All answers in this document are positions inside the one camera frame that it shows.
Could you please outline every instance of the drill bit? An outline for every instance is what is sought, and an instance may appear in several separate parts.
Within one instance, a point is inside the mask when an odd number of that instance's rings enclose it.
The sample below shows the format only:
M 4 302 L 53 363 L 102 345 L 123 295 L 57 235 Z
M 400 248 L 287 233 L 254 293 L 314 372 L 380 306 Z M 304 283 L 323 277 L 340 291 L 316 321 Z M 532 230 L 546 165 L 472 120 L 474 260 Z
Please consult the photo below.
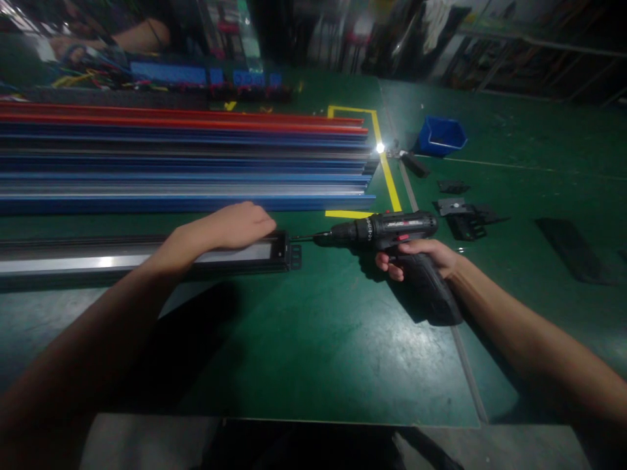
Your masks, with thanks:
M 299 235 L 299 236 L 290 237 L 290 238 L 292 240 L 299 240 L 301 238 L 314 238 L 314 237 L 329 236 L 329 235 L 331 235 L 331 232 L 319 232 L 319 233 L 313 234 L 313 235 Z

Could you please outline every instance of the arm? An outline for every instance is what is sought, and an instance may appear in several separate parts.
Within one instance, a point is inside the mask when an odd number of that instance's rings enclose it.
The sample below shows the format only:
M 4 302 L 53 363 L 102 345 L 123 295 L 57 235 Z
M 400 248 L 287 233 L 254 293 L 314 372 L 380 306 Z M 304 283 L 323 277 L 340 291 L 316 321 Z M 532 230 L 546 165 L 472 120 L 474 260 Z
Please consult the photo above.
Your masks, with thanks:
M 170 29 L 159 20 L 148 18 L 112 38 L 126 52 L 158 52 L 170 45 Z M 61 59 L 65 55 L 65 51 L 73 44 L 82 44 L 96 50 L 107 47 L 101 40 L 78 39 L 69 36 L 58 36 L 50 39 L 50 46 L 57 59 Z M 77 62 L 82 54 L 81 50 L 77 50 L 72 53 L 70 58 Z
M 525 379 L 557 392 L 575 422 L 593 420 L 627 431 L 627 383 L 589 349 L 501 289 L 468 259 L 437 240 L 400 246 L 428 253 L 478 325 Z M 395 281 L 403 271 L 379 253 L 377 265 Z
M 53 340 L 0 399 L 0 443 L 27 441 L 30 433 L 52 430 L 94 410 L 131 367 L 195 259 L 214 248 L 247 246 L 275 228 L 251 202 L 177 228 L 154 255 Z

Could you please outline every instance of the forearm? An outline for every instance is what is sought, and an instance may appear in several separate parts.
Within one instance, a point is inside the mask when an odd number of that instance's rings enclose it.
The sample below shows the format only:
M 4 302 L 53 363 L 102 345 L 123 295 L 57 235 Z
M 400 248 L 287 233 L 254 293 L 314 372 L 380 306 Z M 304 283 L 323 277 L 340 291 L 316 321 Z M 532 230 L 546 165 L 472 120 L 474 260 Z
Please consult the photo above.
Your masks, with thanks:
M 191 264 L 164 247 L 108 289 L 2 397 L 0 439 L 89 411 L 118 383 Z
M 127 52 L 157 52 L 170 45 L 170 30 L 160 21 L 148 18 L 113 39 Z
M 459 257 L 449 282 L 475 321 L 524 378 L 556 390 L 573 409 L 627 428 L 627 384 L 590 350 Z

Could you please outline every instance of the hand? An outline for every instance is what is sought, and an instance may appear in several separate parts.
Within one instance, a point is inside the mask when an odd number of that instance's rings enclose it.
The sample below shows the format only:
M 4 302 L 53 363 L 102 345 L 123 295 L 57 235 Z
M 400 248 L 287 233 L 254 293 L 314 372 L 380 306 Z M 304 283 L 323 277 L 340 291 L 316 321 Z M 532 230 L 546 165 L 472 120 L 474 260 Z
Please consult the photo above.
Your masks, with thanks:
M 427 253 L 438 269 L 440 269 L 440 274 L 444 279 L 453 274 L 457 266 L 457 260 L 460 257 L 460 255 L 438 240 L 412 240 L 399 245 L 398 250 L 408 255 Z M 403 279 L 405 279 L 403 269 L 391 264 L 390 257 L 383 251 L 377 253 L 375 262 L 381 271 L 389 273 L 391 279 L 398 282 L 403 282 Z
M 215 248 L 237 249 L 265 237 L 276 228 L 267 212 L 252 202 L 233 204 L 178 227 L 153 258 L 164 268 L 189 268 L 196 258 Z
M 65 58 L 65 60 L 77 63 L 79 62 L 83 56 L 85 55 L 85 48 L 91 47 L 97 50 L 103 49 L 106 44 L 99 40 L 81 40 L 68 36 L 57 36 L 49 41 L 50 47 L 54 51 L 54 56 L 57 60 L 61 60 Z M 74 48 L 69 57 L 65 57 L 67 50 L 74 46 L 75 44 L 80 44 L 83 47 Z
M 66 51 L 75 44 L 81 44 L 79 40 L 68 36 L 57 36 L 50 39 L 50 47 L 54 51 L 54 56 L 57 60 L 61 60 L 64 58 Z M 83 55 L 85 54 L 85 49 L 83 48 L 75 48 L 69 57 L 66 57 L 66 60 L 70 62 L 79 62 Z
M 199 255 L 213 248 L 243 248 L 272 232 L 276 222 L 252 202 L 233 204 L 180 227 Z

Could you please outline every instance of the black aluminum profile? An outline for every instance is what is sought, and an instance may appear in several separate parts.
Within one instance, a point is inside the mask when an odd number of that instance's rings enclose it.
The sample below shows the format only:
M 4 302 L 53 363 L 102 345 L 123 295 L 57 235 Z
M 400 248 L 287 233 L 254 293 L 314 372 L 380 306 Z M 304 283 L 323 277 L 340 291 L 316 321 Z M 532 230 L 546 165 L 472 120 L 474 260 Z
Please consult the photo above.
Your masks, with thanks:
M 36 266 L 50 259 L 80 259 L 115 256 L 150 255 L 165 241 L 164 235 L 49 238 L 42 240 L 18 240 L 0 242 L 0 292 L 77 289 L 110 285 L 121 279 L 136 266 L 96 267 L 79 269 L 55 269 L 37 271 Z M 192 265 L 186 281 L 210 279 L 215 276 L 287 272 L 302 265 L 299 245 L 290 243 L 285 231 L 276 231 L 254 243 L 270 242 L 267 258 L 202 261 Z M 235 253 L 233 250 L 216 250 L 212 253 Z M 4 262 L 32 262 L 28 270 L 8 272 Z

